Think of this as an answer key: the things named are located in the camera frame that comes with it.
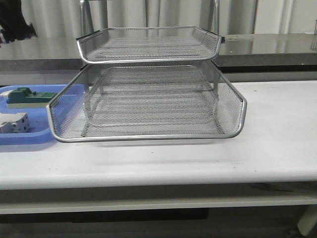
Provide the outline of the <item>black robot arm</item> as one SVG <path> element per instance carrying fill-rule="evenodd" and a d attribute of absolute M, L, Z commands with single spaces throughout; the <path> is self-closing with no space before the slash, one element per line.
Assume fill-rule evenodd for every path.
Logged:
<path fill-rule="evenodd" d="M 27 24 L 22 14 L 20 0 L 0 1 L 0 43 L 8 44 L 15 40 L 37 37 L 32 23 Z"/>

